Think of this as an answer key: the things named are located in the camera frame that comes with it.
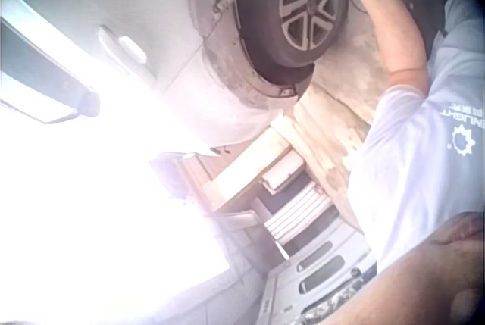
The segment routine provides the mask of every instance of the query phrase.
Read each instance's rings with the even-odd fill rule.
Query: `white t-shirt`
[[[444,44],[435,64],[427,98],[411,86],[384,93],[350,176],[379,271],[449,218],[483,210],[485,54]]]

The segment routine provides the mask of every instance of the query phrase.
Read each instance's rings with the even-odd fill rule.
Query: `wall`
[[[154,323],[253,325],[256,322],[266,276],[283,258],[262,225],[230,232],[211,219],[211,227],[230,269],[172,298]]]

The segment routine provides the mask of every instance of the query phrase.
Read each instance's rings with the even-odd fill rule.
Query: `printed logo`
[[[471,130],[463,127],[463,124],[460,124],[460,127],[455,127],[453,130],[453,147],[460,155],[471,155],[473,153],[471,148],[475,143],[471,138]]]

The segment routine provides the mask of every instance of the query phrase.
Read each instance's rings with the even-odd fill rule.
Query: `door handle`
[[[136,77],[150,87],[157,82],[155,75],[145,66],[130,55],[120,44],[120,39],[109,28],[102,25],[99,27],[98,38],[110,57],[129,75]]]

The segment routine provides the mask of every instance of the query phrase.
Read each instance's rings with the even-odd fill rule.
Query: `vehicle window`
[[[322,258],[333,247],[332,242],[325,242],[316,251],[311,253],[307,258],[301,261],[298,265],[298,272],[303,271],[305,268],[310,267],[313,263]]]
[[[345,263],[346,262],[341,255],[332,258],[300,283],[298,288],[299,292],[303,295],[312,291],[315,287],[318,287],[341,270]]]

